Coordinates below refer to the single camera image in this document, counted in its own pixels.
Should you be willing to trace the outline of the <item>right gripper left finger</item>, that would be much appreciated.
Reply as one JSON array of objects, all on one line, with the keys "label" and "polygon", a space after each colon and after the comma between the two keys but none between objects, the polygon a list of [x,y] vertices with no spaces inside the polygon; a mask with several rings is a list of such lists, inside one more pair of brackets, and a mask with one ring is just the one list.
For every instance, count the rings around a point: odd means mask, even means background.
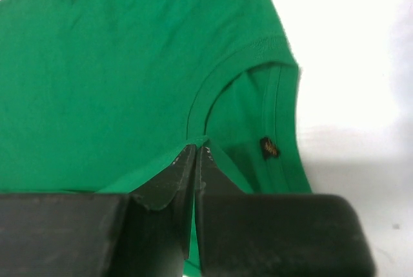
[{"label": "right gripper left finger", "polygon": [[168,167],[130,193],[147,211],[172,211],[170,224],[186,260],[190,255],[195,164],[196,146],[187,145]]}]

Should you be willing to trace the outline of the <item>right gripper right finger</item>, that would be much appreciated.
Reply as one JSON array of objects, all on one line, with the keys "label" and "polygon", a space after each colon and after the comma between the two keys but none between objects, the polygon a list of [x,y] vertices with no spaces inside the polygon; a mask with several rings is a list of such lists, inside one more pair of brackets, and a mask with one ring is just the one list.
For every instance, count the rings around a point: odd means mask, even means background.
[{"label": "right gripper right finger", "polygon": [[236,200],[242,195],[218,167],[211,150],[201,147],[196,159],[195,217],[202,271],[235,269]]}]

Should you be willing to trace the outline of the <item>green t shirt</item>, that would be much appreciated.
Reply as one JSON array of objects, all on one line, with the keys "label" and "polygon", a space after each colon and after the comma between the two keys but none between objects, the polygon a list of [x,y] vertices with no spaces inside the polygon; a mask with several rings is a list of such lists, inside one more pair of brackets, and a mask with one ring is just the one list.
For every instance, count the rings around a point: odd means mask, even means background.
[{"label": "green t shirt", "polygon": [[190,144],[243,191],[311,191],[272,0],[2,0],[1,193],[129,192]]}]

